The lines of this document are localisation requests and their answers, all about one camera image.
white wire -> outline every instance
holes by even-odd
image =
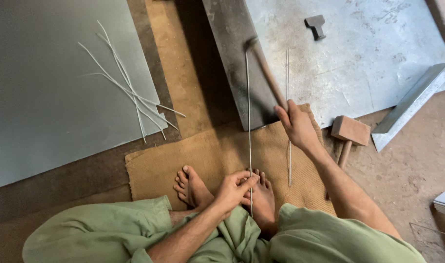
[[[102,30],[104,31],[104,33],[105,33],[105,37],[106,37],[107,39],[105,39],[105,38],[103,37],[103,35],[101,35],[101,34],[99,34],[99,33],[96,33],[96,34],[97,34],[102,40],[104,40],[104,41],[108,44],[108,46],[110,47],[110,49],[112,50],[112,53],[114,54],[114,58],[115,58],[115,60],[116,60],[116,62],[117,62],[117,65],[120,64],[120,65],[119,65],[120,72],[122,73],[122,75],[123,75],[123,73],[125,73],[125,75],[126,75],[126,79],[125,79],[125,81],[126,81],[126,83],[128,84],[128,86],[130,87],[130,89],[132,90],[132,92],[134,93],[134,95],[135,95],[136,97],[138,97],[139,99],[144,100],[144,101],[146,101],[146,102],[148,102],[148,103],[150,103],[150,104],[152,104],[152,105],[162,107],[162,108],[167,109],[167,110],[169,110],[169,111],[173,111],[173,112],[175,112],[175,113],[177,113],[177,114],[179,114],[179,115],[181,115],[181,116],[183,116],[183,117],[186,117],[186,116],[185,116],[183,113],[181,113],[181,112],[175,111],[175,110],[173,110],[173,109],[171,109],[171,108],[167,108],[166,106],[160,105],[160,104],[155,103],[155,102],[150,101],[150,100],[147,100],[147,99],[145,99],[145,98],[139,96],[139,95],[136,93],[136,91],[135,91],[135,90],[133,89],[133,87],[131,86],[130,77],[128,76],[128,73],[126,72],[126,69],[125,69],[125,67],[123,66],[122,61],[120,60],[118,54],[115,52],[115,49],[112,47],[112,43],[110,42],[110,39],[109,39],[109,37],[108,37],[108,35],[107,35],[107,32],[105,31],[104,27],[102,26],[102,24],[101,24],[99,21],[97,21],[97,23],[99,23],[99,25],[102,27]]]
[[[122,87],[117,81],[115,81],[115,80],[114,80],[114,79],[107,73],[107,71],[105,71],[105,69],[101,66],[101,64],[99,64],[99,62],[97,62],[96,58],[91,54],[91,52],[90,52],[90,51],[89,51],[83,44],[81,44],[81,43],[79,43],[79,42],[78,42],[78,44],[79,44],[82,48],[84,48],[85,51],[88,52],[88,54],[91,56],[91,58],[94,60],[94,62],[96,62],[96,64],[99,66],[99,68],[102,69],[102,71],[104,72],[105,76],[109,79],[109,81],[112,81],[115,85],[121,87],[124,91],[126,90],[126,89],[125,89],[124,87]],[[92,74],[86,74],[86,75],[83,75],[83,76],[96,75],[96,74],[101,75],[102,73],[92,73]],[[126,94],[128,95],[128,97],[129,97],[133,102],[135,101],[135,100],[133,100],[132,96],[130,96],[127,92],[126,92]],[[161,126],[159,126],[159,125],[155,122],[155,120],[154,120],[153,118],[151,118],[148,114],[144,113],[141,109],[139,109],[139,110],[140,110],[140,112],[143,113],[146,117],[148,117],[152,122],[154,122],[154,124],[156,124],[157,127],[159,127],[159,129],[161,130],[162,136],[164,136],[164,140],[165,140],[166,138],[165,138],[164,131],[162,130]]]
[[[85,75],[82,75],[82,76],[79,76],[79,77],[90,76],[90,75],[102,75],[102,76],[106,77],[109,81],[111,81],[112,83],[114,83],[115,85],[121,87],[121,89],[122,89],[123,91],[126,91],[126,89],[125,89],[124,87],[122,87],[117,81],[115,81],[114,79],[110,78],[109,76],[107,76],[107,75],[105,75],[105,74],[103,74],[103,73],[90,73],[90,74],[85,74]],[[134,100],[133,97],[132,97],[131,95],[129,95],[127,92],[125,92],[125,94],[132,100],[132,102],[133,102],[135,105],[137,105],[137,104],[136,104],[136,100]],[[148,114],[146,114],[141,108],[138,107],[137,109],[138,109],[141,113],[143,113],[146,117],[148,117],[152,122],[154,122],[154,124],[156,124],[157,127],[159,127],[159,128],[161,129],[161,133],[162,133],[162,135],[164,136],[164,140],[166,140],[166,137],[165,137],[165,135],[164,135],[164,132],[162,131],[162,128],[159,126],[159,124],[157,124],[157,123],[155,122],[155,120],[154,120],[153,118],[151,118]]]
[[[112,50],[112,54],[114,55],[114,59],[115,62],[117,63],[117,66],[120,69],[120,72],[122,73],[123,78],[125,79],[126,83],[128,84],[128,86],[130,87],[132,93],[133,93],[133,99],[135,96],[137,96],[136,91],[133,89],[133,86],[131,85],[131,81],[130,78],[128,76],[128,73],[126,72],[125,67],[122,64],[122,61],[120,60],[119,56],[117,55],[117,53],[115,52],[114,47],[112,46],[109,36],[107,35],[107,32],[105,31],[104,27],[102,26],[102,24],[97,20],[97,23],[99,23],[99,25],[102,27],[102,30],[105,33],[105,36],[107,39],[105,39],[101,34],[96,33],[101,39],[103,39],[107,45],[109,46],[109,48]],[[140,100],[140,102],[149,110],[151,111],[155,116],[157,116],[158,118],[160,118],[161,120],[167,122],[170,126],[172,126],[173,128],[175,128],[176,130],[179,130],[177,127],[175,127],[172,123],[170,123],[168,120],[166,120],[165,118],[163,118],[161,115],[159,115],[158,112],[153,111],[147,104],[145,104],[143,101],[141,101],[141,98],[138,97],[138,100]]]
[[[110,43],[110,39],[109,39],[109,36],[107,35],[107,32],[105,31],[104,27],[103,27],[102,24],[99,22],[99,20],[97,20],[97,23],[99,23],[99,25],[102,27],[102,30],[104,31],[105,36],[107,37],[107,40],[105,40],[104,37],[103,37],[101,34],[99,34],[100,37],[102,37],[102,39],[104,39],[104,40],[108,43],[108,45],[110,46],[110,48],[112,49],[112,53],[114,54],[115,63],[117,63],[117,67],[119,67],[119,69],[120,69],[120,73],[122,74],[123,79],[125,80],[125,82],[127,83],[127,85],[131,88],[130,79],[129,79],[128,75],[125,75],[126,73],[124,73],[124,72],[125,72],[125,68],[123,67],[123,65],[122,65],[122,63],[121,63],[119,57],[118,57],[117,54],[115,53],[115,50],[112,48],[112,45],[111,45],[111,43]],[[139,111],[139,109],[138,109],[138,105],[137,105],[137,103],[136,103],[136,98],[135,98],[135,97],[133,97],[133,103],[134,103],[135,106],[136,106],[136,114],[138,115],[138,122],[140,123],[140,129],[141,129],[141,135],[143,136],[143,141],[144,141],[144,143],[147,143],[147,142],[146,142],[146,139],[145,139],[145,136],[147,135],[147,133],[146,133],[144,127],[143,127],[143,122],[141,121],[140,111]]]
[[[249,158],[250,158],[250,177],[252,176],[251,166],[251,123],[250,123],[250,81],[249,81],[249,57],[248,50],[245,50],[245,67],[247,70],[247,93],[248,93],[248,105],[249,105]],[[253,201],[252,201],[253,189],[250,188],[250,216],[253,217]]]
[[[290,60],[289,60],[289,48],[287,48],[287,92],[286,96],[289,100],[291,98],[291,82],[289,79]],[[291,155],[291,140],[289,140],[289,187],[292,186],[292,155]]]

hand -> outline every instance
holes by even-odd
[[[228,175],[219,185],[219,190],[210,206],[217,208],[223,219],[244,199],[243,195],[260,180],[260,176],[249,171],[236,172]]]
[[[321,146],[308,114],[301,111],[293,100],[288,100],[287,104],[289,105],[289,115],[280,106],[275,106],[274,110],[291,142],[304,152]]]

wooden handle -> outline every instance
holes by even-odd
[[[284,109],[284,111],[288,112],[289,106],[287,105],[287,101],[279,90],[278,83],[276,83],[276,80],[274,79],[274,76],[271,73],[270,68],[268,67],[268,63],[266,63],[265,56],[263,55],[263,50],[261,50],[261,46],[258,41],[252,45],[252,49],[255,53],[256,59],[258,60],[258,63],[260,64],[261,71],[263,72],[263,75],[265,75],[268,86],[270,86],[270,89],[273,92],[274,97],[276,98],[276,101],[278,102],[279,106]]]
[[[352,141],[345,141],[342,147],[341,156],[339,157],[338,165],[344,170],[346,166],[347,157],[349,156],[350,147],[352,146]]]

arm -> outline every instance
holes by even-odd
[[[339,218],[357,219],[371,228],[401,238],[390,220],[371,198],[334,162],[321,146],[308,114],[288,101],[289,116],[275,107],[292,143],[312,160],[330,195]]]
[[[248,179],[237,186],[242,178]],[[249,171],[226,176],[219,186],[214,201],[188,224],[150,248],[147,251],[149,257],[154,263],[187,262],[219,223],[243,200],[245,192],[259,179],[260,177],[255,174],[250,177]]]

bare foot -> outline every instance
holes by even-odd
[[[214,199],[205,183],[196,174],[193,167],[185,165],[183,171],[177,172],[174,185],[175,191],[179,193],[179,198],[197,211],[205,209]]]
[[[265,173],[254,169],[253,172],[260,176],[260,180],[252,188],[253,219],[261,229],[261,235],[269,240],[273,237],[278,227],[274,219],[274,193],[271,182],[266,179]],[[243,204],[250,210],[250,191],[246,192]]]

